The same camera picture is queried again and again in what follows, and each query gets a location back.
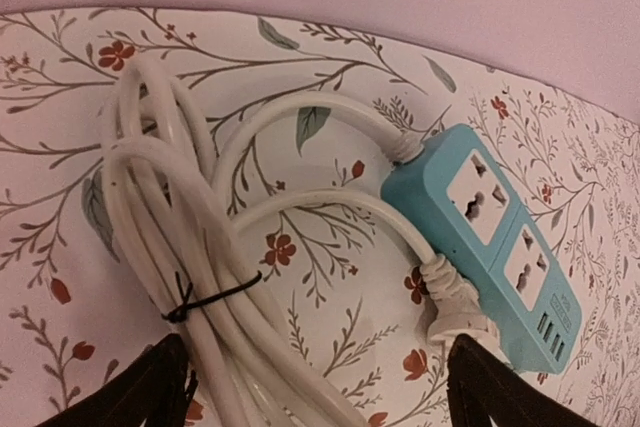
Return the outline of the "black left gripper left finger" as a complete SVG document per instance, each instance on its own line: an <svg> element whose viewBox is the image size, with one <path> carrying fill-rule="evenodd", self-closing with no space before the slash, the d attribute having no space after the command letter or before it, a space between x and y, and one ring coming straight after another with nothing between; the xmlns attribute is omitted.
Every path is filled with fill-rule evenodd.
<svg viewBox="0 0 640 427"><path fill-rule="evenodd" d="M171 333L100 390L40 425L182 426L197 387L185 343Z"/></svg>

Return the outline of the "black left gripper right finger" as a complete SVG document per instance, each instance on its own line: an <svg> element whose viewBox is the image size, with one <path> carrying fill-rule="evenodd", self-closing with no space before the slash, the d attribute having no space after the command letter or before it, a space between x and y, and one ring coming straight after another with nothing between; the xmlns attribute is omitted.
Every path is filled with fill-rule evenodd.
<svg viewBox="0 0 640 427"><path fill-rule="evenodd" d="M456 337L447 368L453 427L593 424L527 384L466 334Z"/></svg>

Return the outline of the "teal power strip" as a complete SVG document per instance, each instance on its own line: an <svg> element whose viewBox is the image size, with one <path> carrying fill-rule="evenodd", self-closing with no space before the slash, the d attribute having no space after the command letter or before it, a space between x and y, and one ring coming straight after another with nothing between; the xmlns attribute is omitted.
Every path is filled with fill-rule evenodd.
<svg viewBox="0 0 640 427"><path fill-rule="evenodd" d="M519 195L473 130L455 125L397 166L382 199L479 292L520 371L559 374L582 321L579 302Z"/></svg>

